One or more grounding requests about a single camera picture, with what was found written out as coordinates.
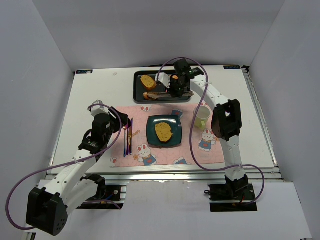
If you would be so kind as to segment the metal serving tongs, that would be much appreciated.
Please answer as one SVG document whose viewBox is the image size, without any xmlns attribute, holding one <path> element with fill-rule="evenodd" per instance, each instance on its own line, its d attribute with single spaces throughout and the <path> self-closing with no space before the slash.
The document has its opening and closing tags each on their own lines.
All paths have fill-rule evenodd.
<svg viewBox="0 0 320 240">
<path fill-rule="evenodd" d="M 191 97 L 194 95 L 194 92 L 193 91 L 188 91 L 188 92 L 184 92 L 181 96 L 172 96 L 171 94 L 169 94 L 168 92 L 153 92 L 153 93 L 157 93 L 158 95 L 158 98 L 157 99 L 160 99 L 160 98 L 182 98 L 182 97 Z"/>
</svg>

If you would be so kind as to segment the sesame bun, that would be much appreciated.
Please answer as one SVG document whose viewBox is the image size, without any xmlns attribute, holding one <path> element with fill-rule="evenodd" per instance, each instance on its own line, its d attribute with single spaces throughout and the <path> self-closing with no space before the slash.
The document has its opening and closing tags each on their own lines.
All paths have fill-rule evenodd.
<svg viewBox="0 0 320 240">
<path fill-rule="evenodd" d="M 154 101 L 158 98 L 157 92 L 144 92 L 143 98 L 147 101 Z"/>
</svg>

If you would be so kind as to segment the toast slice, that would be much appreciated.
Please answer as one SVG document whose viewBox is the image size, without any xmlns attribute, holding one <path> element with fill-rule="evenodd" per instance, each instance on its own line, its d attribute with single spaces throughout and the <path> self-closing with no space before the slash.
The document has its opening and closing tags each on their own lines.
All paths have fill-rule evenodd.
<svg viewBox="0 0 320 240">
<path fill-rule="evenodd" d="M 167 143 L 173 136 L 172 129 L 166 122 L 157 123 L 154 129 L 158 139 L 162 143 Z"/>
</svg>

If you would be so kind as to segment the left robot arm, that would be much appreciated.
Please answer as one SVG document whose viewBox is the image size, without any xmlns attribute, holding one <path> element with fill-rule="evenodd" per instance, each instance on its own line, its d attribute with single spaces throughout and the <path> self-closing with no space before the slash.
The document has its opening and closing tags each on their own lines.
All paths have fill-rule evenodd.
<svg viewBox="0 0 320 240">
<path fill-rule="evenodd" d="M 63 230 L 68 216 L 85 201 L 97 203 L 105 198 L 106 180 L 87 171 L 102 157 L 112 135 L 129 124 L 128 115 L 115 108 L 92 110 L 91 114 L 91 129 L 84 134 L 71 165 L 28 195 L 26 223 L 52 236 Z"/>
</svg>

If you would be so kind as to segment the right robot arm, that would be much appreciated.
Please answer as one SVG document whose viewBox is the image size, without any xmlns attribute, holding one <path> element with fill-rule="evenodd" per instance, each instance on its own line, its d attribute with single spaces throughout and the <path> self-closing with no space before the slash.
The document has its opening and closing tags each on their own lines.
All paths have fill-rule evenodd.
<svg viewBox="0 0 320 240">
<path fill-rule="evenodd" d="M 176 57 L 173 67 L 178 79 L 171 79 L 168 92 L 173 97 L 181 97 L 182 91 L 192 90 L 202 102 L 212 110 L 211 130 L 219 139 L 225 162 L 226 184 L 214 193 L 222 199 L 235 200 L 241 190 L 248 185 L 248 177 L 242 167 L 239 138 L 242 127 L 241 105 L 237 99 L 230 100 L 222 95 L 210 82 L 203 66 L 191 68 L 187 58 Z"/>
</svg>

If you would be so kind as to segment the thick bread slice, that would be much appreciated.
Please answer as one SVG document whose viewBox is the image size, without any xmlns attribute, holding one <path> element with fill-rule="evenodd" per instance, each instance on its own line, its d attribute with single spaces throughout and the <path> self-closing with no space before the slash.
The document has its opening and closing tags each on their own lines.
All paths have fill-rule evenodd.
<svg viewBox="0 0 320 240">
<path fill-rule="evenodd" d="M 144 88 L 147 89 L 148 91 L 153 90 L 157 86 L 156 81 L 149 75 L 142 75 L 140 77 L 140 81 L 144 86 Z"/>
</svg>

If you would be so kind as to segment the iridescent spoon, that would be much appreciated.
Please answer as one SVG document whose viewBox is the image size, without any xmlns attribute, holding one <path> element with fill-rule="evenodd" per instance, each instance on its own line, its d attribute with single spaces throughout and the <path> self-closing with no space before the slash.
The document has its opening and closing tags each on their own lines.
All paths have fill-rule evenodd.
<svg viewBox="0 0 320 240">
<path fill-rule="evenodd" d="M 132 123 L 131 120 L 128 118 L 126 125 L 123 126 L 124 131 L 124 144 L 123 144 L 123 157 L 125 158 L 127 156 L 127 147 L 128 147 L 128 132 L 131 127 Z"/>
</svg>

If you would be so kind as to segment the iridescent knife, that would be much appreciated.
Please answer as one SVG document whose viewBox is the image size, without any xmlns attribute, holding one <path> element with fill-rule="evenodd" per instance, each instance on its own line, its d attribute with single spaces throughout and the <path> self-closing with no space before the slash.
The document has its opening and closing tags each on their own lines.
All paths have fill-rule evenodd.
<svg viewBox="0 0 320 240">
<path fill-rule="evenodd" d="M 133 136 L 133 119 L 130 119 L 130 122 L 128 123 L 128 129 L 127 129 L 127 150 L 126 154 L 131 155 L 132 154 L 132 136 Z"/>
</svg>

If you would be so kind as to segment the dark green square plate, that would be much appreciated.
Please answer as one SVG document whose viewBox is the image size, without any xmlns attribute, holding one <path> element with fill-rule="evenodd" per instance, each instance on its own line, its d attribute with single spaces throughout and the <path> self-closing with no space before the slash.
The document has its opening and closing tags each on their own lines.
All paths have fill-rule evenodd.
<svg viewBox="0 0 320 240">
<path fill-rule="evenodd" d="M 165 122 L 170 125 L 173 136 L 168 142 L 161 142 L 155 131 L 155 125 Z M 177 115 L 153 115 L 146 124 L 146 138 L 149 145 L 157 148 L 173 148 L 182 143 L 182 124 Z"/>
</svg>

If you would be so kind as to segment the pale green mug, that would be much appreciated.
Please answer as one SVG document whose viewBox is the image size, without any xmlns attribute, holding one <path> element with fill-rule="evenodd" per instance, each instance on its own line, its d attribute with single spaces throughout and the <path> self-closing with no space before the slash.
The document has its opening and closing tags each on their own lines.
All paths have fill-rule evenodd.
<svg viewBox="0 0 320 240">
<path fill-rule="evenodd" d="M 194 126 L 204 130 L 211 115 L 210 109 L 206 106 L 200 106 L 197 113 L 196 110 L 197 108 L 193 111 L 193 116 L 195 117 Z"/>
</svg>

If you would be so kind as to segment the black baking tray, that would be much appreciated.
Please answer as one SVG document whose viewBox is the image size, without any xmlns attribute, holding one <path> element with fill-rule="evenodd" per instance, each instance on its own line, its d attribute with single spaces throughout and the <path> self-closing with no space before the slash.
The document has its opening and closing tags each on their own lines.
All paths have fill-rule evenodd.
<svg viewBox="0 0 320 240">
<path fill-rule="evenodd" d="M 157 70 L 141 70 L 137 71 L 133 76 L 133 99 L 136 103 L 150 103 L 150 104 L 165 104 L 165 103 L 186 103 L 191 99 L 191 96 L 183 96 L 182 98 L 174 98 L 170 95 L 168 97 L 161 97 L 156 100 L 146 100 L 143 97 L 143 93 L 147 92 L 147 89 L 143 86 L 141 82 L 141 77 L 143 75 L 147 75 L 154 80 L 156 79 L 156 74 L 158 73 Z"/>
</svg>

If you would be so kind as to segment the pink bunny placemat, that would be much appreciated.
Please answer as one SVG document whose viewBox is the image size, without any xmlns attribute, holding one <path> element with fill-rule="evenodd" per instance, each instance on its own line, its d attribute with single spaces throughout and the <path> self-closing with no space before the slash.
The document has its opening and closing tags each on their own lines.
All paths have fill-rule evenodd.
<svg viewBox="0 0 320 240">
<path fill-rule="evenodd" d="M 149 104 L 121 106 L 117 110 L 133 119 L 132 154 L 124 157 L 124 132 L 110 150 L 110 167 L 147 167 L 160 165 L 201 165 L 224 162 L 219 139 L 206 123 L 205 129 L 191 127 L 196 104 Z M 182 141 L 176 147 L 148 144 L 146 126 L 150 116 L 175 115 L 182 125 Z"/>
</svg>

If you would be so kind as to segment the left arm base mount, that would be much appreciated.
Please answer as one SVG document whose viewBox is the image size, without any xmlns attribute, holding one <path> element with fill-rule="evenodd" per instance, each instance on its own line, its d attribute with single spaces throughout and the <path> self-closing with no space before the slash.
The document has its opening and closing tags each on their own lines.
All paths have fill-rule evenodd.
<svg viewBox="0 0 320 240">
<path fill-rule="evenodd" d="M 85 201 L 78 210 L 121 210 L 126 199 L 127 186 L 106 184 L 98 189 L 98 194 Z"/>
</svg>

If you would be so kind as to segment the aluminium table frame rail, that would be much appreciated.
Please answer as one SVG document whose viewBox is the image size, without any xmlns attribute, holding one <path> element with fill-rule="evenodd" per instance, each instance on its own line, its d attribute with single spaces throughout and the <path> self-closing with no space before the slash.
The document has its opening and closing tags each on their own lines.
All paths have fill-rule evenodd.
<svg viewBox="0 0 320 240">
<path fill-rule="evenodd" d="M 62 168 L 47 171 L 45 179 L 52 180 Z M 280 169 L 267 167 L 261 169 L 266 181 L 281 181 L 283 177 Z M 257 182 L 262 180 L 261 173 L 252 167 L 246 168 L 248 179 Z M 205 171 L 196 165 L 155 165 L 155 166 L 134 166 L 134 167 L 110 167 L 95 165 L 90 168 L 88 174 L 98 174 L 107 181 L 224 181 L 225 171 Z"/>
</svg>

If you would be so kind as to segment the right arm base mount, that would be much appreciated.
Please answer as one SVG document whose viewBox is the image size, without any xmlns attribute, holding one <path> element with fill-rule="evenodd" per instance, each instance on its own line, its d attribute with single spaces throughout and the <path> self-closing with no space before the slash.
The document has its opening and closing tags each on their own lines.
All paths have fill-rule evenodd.
<svg viewBox="0 0 320 240">
<path fill-rule="evenodd" d="M 252 184 L 235 194 L 227 188 L 226 184 L 211 184 L 204 194 L 209 198 L 212 213 L 257 212 L 257 204 L 249 202 L 256 198 Z"/>
</svg>

